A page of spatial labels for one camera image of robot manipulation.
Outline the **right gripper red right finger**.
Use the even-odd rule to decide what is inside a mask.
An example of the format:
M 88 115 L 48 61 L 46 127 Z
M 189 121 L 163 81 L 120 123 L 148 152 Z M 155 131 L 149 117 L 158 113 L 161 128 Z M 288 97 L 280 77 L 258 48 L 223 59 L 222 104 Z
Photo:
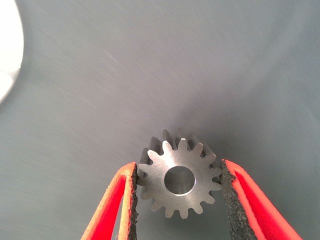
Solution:
M 221 167 L 232 240 L 301 239 L 244 168 L 227 159 Z

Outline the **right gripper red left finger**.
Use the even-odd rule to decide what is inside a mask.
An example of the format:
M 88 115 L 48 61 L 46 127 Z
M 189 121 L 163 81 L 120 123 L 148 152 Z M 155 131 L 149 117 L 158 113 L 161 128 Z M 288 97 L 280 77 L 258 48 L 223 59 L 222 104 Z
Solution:
M 113 235 L 119 207 L 121 216 L 117 238 L 137 239 L 137 164 L 130 162 L 122 166 L 111 180 L 100 200 L 82 240 L 110 240 Z

